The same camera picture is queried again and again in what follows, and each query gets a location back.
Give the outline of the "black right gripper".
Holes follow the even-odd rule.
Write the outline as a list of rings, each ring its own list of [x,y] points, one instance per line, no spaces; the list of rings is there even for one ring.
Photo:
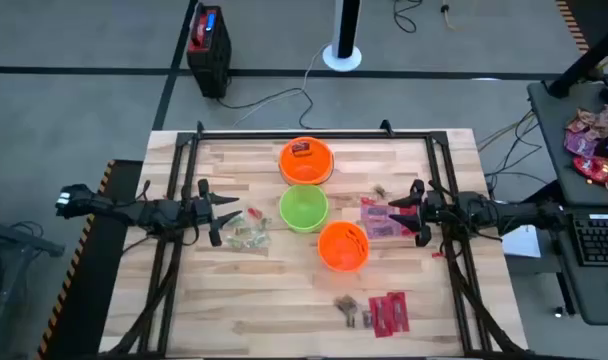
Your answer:
[[[456,218],[452,215],[452,201],[454,194],[443,187],[439,182],[430,180],[430,191],[425,189],[425,183],[416,179],[410,188],[407,197],[390,201],[391,207],[416,207],[413,215],[391,214],[390,219],[399,223],[409,231],[415,233],[415,245],[425,247],[432,239],[430,224],[438,225],[447,239],[453,240],[457,229]]]

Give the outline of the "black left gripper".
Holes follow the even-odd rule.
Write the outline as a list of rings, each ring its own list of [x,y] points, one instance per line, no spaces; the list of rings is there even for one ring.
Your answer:
[[[206,179],[200,179],[197,183],[198,195],[192,197],[192,185],[184,184],[182,187],[182,200],[184,208],[190,214],[189,222],[196,231],[196,236],[199,236],[198,226],[209,224],[209,239],[213,247],[222,245],[219,229],[226,223],[234,219],[242,213],[241,210],[234,211],[225,215],[215,216],[213,212],[214,205],[224,205],[233,203],[239,200],[238,197],[226,197],[215,194],[210,191],[209,183]]]

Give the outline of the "pink red licorice candy pack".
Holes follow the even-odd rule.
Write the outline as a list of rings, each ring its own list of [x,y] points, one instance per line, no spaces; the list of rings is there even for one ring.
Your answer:
[[[415,235],[414,232],[391,219],[385,221],[367,221],[365,228],[369,239],[413,237]]]
[[[398,215],[399,209],[388,205],[362,204],[360,208],[363,222],[387,221],[390,215]]]

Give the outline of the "orange plastic halloween bucket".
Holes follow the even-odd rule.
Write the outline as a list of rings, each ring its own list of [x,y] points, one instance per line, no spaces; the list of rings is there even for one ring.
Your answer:
[[[317,251],[322,262],[337,272],[357,272],[368,261],[369,241],[364,230],[347,221],[328,223],[320,232]]]
[[[311,152],[306,156],[295,156],[291,145],[296,142],[309,142]],[[291,185],[319,185],[327,181],[335,165],[334,154],[330,147],[315,137],[296,137],[286,143],[278,158],[282,177]]]

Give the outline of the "green plastic halloween bucket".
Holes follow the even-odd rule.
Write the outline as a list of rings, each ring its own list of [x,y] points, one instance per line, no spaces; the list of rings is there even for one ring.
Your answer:
[[[326,223],[329,201],[319,186],[293,185],[282,194],[279,213],[291,230],[312,233]]]

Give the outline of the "red flat candy pack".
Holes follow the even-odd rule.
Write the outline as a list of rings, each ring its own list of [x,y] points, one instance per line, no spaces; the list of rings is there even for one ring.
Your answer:
[[[389,297],[380,296],[369,299],[371,324],[377,338],[393,334],[393,308]]]
[[[395,332],[409,332],[408,310],[404,292],[388,292],[387,297],[393,307]]]

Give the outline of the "red candy bag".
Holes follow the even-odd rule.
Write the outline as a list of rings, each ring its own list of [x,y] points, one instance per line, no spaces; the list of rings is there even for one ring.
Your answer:
[[[572,164],[588,184],[601,185],[608,191],[608,159],[576,156]]]

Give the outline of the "pink candy bag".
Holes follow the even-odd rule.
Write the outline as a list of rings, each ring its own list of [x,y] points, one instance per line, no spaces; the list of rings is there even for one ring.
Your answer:
[[[599,113],[577,108],[565,127],[564,147],[572,154],[591,157],[598,144],[608,137],[608,105]]]

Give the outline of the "white paper sheet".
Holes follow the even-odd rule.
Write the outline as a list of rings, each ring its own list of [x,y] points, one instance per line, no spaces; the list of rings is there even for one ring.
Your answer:
[[[541,252],[537,229],[532,225],[522,225],[502,236],[505,255],[540,258]]]

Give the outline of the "black hazard-striped platform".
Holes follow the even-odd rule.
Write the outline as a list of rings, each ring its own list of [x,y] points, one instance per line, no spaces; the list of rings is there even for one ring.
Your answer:
[[[100,351],[127,227],[88,215],[67,257],[64,280],[31,360],[68,360]]]

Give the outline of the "black and red equipment case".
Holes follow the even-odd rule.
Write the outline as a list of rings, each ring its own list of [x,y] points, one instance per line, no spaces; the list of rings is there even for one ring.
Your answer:
[[[232,56],[230,36],[220,6],[198,3],[186,50],[188,67],[205,98],[226,95]]]

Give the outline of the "grey side desk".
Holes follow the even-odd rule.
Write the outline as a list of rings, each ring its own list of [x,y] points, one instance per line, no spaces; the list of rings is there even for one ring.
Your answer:
[[[553,197],[561,203],[568,227],[554,236],[553,243],[561,255],[562,272],[570,288],[575,308],[590,325],[608,325],[608,267],[582,266],[575,252],[570,230],[572,213],[608,214],[608,191],[590,185],[572,164],[573,156],[564,147],[565,127],[581,107],[599,112],[606,100],[601,84],[580,84],[569,95],[556,98],[541,83],[527,87],[532,109],[538,118],[557,179],[530,198]]]

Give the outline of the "black pole with white base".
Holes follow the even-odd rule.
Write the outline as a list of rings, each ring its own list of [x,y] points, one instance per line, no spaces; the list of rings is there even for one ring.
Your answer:
[[[335,0],[332,41],[322,51],[324,63],[336,72],[358,68],[362,53],[356,46],[361,0]]]

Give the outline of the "black keyboard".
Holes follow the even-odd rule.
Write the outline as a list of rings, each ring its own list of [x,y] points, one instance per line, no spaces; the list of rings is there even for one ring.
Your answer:
[[[608,267],[608,214],[572,213],[570,222],[579,263]]]

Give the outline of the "black aluminium table frame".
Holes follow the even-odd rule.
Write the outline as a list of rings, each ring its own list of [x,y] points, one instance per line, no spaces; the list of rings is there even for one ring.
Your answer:
[[[501,350],[487,331],[482,340],[473,308],[464,295],[454,297],[448,263],[433,258],[443,240],[432,226],[432,241],[388,237],[370,242],[367,264],[357,272],[337,272],[317,255],[315,233],[289,230],[278,214],[278,197],[287,189],[278,156],[287,141],[314,137],[334,154],[333,173],[321,187],[330,203],[328,223],[360,222],[360,197],[380,184],[388,196],[408,195],[413,180],[437,171],[452,193],[487,195],[480,157],[471,129],[203,131],[194,168],[193,192],[205,178],[222,196],[258,206],[271,223],[268,247],[213,248],[206,228],[196,244],[182,247],[166,355],[181,358],[397,357],[456,356],[470,350]],[[242,205],[217,206],[217,214]],[[510,339],[527,347],[500,242],[470,240],[457,258],[467,279],[477,276],[484,305]],[[372,329],[345,326],[333,306],[351,295],[360,304],[388,291],[406,293],[410,332],[376,338]]]

